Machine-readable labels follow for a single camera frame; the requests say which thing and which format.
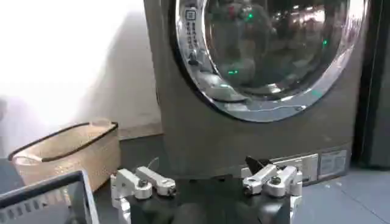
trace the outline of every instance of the label sticker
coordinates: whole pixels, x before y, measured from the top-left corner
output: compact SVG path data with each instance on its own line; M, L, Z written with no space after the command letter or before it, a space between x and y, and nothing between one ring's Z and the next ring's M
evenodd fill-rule
M336 175L346 170L347 151L323 153L321 155L320 176Z
M196 20L196 11L193 9L187 9L185 11L185 19L187 21L194 21Z

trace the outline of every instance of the front-load washing machine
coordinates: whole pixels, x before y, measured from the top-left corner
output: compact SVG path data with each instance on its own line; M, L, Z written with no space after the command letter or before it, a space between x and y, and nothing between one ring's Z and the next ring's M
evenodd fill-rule
M145 0L176 175L240 176L245 158L344 174L366 0Z

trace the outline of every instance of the woven basket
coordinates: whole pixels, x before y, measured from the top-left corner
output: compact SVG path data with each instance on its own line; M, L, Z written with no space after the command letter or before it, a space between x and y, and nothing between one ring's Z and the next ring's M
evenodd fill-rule
M26 184L84 170L93 191L120 166L118 124L79 124L9 155Z

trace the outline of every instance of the washing machine door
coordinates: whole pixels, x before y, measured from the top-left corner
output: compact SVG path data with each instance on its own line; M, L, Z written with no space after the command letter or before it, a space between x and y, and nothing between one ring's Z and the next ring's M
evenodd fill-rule
M177 50L201 97L237 119L306 110L346 66L365 0L176 0Z

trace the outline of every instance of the white wall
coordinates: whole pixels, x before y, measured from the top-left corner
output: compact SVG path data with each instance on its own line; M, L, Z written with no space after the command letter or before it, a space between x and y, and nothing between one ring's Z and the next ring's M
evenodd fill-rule
M93 117L159 123L151 58L142 0L0 0L0 151Z

